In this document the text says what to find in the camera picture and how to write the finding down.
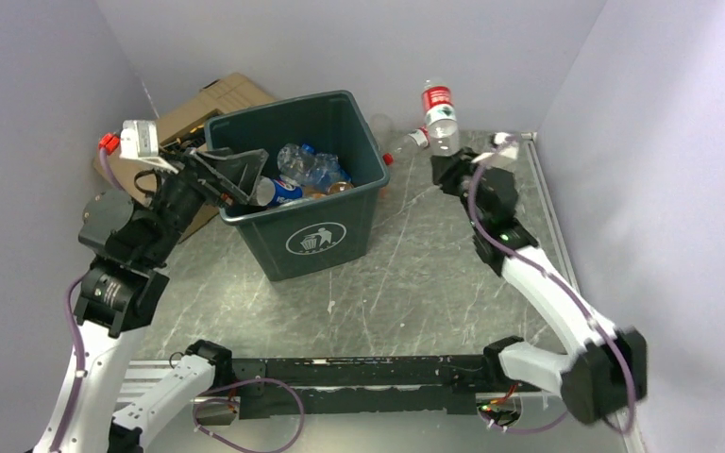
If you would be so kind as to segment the tan plastic toolbox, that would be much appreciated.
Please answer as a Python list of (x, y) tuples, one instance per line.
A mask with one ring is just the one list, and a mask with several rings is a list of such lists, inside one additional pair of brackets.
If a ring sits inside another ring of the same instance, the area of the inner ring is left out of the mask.
[[(160, 151), (183, 151), (189, 147), (203, 151), (206, 149), (204, 125), (210, 118), (270, 104), (275, 100), (273, 95), (245, 75), (233, 73), (216, 79), (192, 99), (157, 119)], [(101, 143), (112, 153), (104, 159), (93, 159), (97, 173), (104, 179), (114, 178), (134, 199), (147, 203), (149, 198), (146, 195), (157, 189), (157, 181), (152, 175), (137, 176), (147, 167), (122, 159), (117, 137), (108, 136)]]

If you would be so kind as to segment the dark green plastic bin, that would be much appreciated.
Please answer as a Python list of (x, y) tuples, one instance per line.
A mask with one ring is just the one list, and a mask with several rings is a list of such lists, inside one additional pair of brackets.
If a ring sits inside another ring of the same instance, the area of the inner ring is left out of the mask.
[(270, 281), (301, 277), (364, 256), (379, 192), (390, 174), (354, 95), (321, 92), (216, 116), (205, 124), (207, 147), (265, 149), (262, 175), (278, 177), (278, 152), (307, 144), (338, 157), (352, 189), (268, 209), (234, 204), (220, 211)]

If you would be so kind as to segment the aluminium frame rail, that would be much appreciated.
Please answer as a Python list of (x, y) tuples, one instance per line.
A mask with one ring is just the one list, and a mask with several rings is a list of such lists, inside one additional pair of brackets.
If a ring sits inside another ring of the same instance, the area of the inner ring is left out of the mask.
[(536, 181), (538, 192), (540, 195), (540, 202), (543, 207), (546, 221), (548, 224), (549, 232), (551, 235), (551, 242), (554, 250), (557, 253), (558, 261), (560, 264), (560, 272), (566, 278), (567, 282), (573, 287), (574, 290), (579, 290), (579, 282), (577, 280), (572, 261), (569, 257), (568, 250), (565, 244), (565, 238), (560, 229), (557, 213), (552, 203), (551, 195), (548, 189), (541, 162), (537, 154), (536, 149), (536, 133), (535, 132), (521, 132), (522, 148), (525, 150), (527, 159), (530, 163), (533, 177)]

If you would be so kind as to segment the orange juice bottle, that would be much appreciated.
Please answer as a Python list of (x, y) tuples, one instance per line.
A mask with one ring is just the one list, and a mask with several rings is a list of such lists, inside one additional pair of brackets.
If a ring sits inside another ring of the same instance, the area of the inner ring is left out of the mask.
[(327, 190), (327, 195), (343, 193), (343, 192), (352, 190), (354, 188), (355, 188), (355, 186), (351, 182), (338, 181), (329, 186), (329, 188)]

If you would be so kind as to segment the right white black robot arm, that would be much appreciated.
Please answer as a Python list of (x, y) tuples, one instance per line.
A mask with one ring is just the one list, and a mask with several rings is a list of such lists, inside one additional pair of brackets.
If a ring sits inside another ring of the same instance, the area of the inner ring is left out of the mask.
[(647, 395), (647, 341), (637, 329), (621, 329), (601, 315), (553, 267), (518, 221), (514, 174), (492, 166), (495, 158), (469, 148), (433, 156), (432, 182), (460, 200), (481, 261), (531, 303), (565, 351), (552, 353), (520, 337), (505, 338), (484, 348), (483, 381), (495, 392), (526, 383), (553, 394), (584, 425), (607, 422), (624, 411), (626, 423), (611, 428), (627, 434)]

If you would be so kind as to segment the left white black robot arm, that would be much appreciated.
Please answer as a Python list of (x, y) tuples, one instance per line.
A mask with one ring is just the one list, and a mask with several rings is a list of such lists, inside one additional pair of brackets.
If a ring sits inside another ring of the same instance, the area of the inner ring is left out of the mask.
[(39, 452), (141, 452), (194, 397), (225, 394), (236, 381), (231, 352), (199, 341), (137, 401), (115, 410), (168, 284), (162, 272), (168, 257), (203, 206), (222, 208), (254, 196), (266, 151), (192, 148), (165, 157), (123, 147), (120, 155), (160, 174), (161, 182), (148, 204), (109, 190), (83, 211), (78, 239), (94, 257), (63, 300), (74, 346), (35, 446)]

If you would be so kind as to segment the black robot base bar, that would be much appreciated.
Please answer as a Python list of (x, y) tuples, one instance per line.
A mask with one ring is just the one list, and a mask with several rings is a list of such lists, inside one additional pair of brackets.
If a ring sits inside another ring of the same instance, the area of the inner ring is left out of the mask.
[(233, 397), (243, 420), (274, 415), (474, 414), (522, 385), (478, 355), (235, 359), (203, 397)]

